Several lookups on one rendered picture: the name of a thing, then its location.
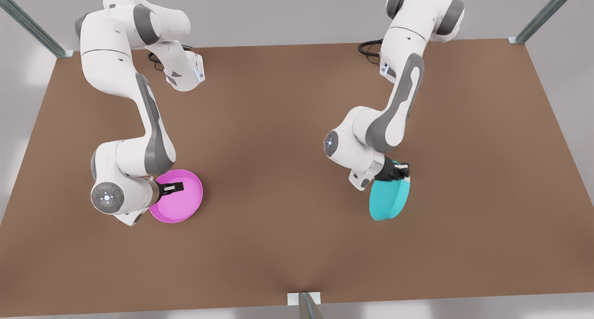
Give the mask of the blue plate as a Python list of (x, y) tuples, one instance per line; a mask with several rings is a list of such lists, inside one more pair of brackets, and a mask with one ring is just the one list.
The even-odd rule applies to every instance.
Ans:
[(399, 215), (404, 208), (410, 192), (409, 164), (394, 163), (394, 170), (403, 173), (395, 179), (390, 174), (389, 180), (375, 179), (369, 197), (369, 211), (376, 221), (390, 220)]

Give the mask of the silver frame post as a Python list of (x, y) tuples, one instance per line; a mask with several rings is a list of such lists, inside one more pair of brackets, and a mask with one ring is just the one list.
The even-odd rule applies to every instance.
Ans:
[(13, 0), (0, 0), (0, 8), (12, 17), (21, 27), (32, 35), (42, 46), (58, 59), (70, 58), (74, 55), (73, 50), (65, 50), (56, 42), (21, 6)]
[(549, 0), (535, 17), (516, 36), (507, 38), (509, 44), (523, 45), (567, 2)]
[(299, 319), (324, 319), (318, 307), (321, 304), (320, 292), (299, 292), (287, 294), (288, 306), (298, 306)]

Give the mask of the pink plate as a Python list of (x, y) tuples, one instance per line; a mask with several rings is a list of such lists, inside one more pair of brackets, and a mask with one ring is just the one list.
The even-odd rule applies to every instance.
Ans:
[(183, 183), (184, 189), (161, 199), (149, 211), (157, 220), (175, 223), (186, 220), (199, 209), (202, 201), (202, 183), (195, 173), (186, 169), (172, 169), (157, 177), (160, 184)]

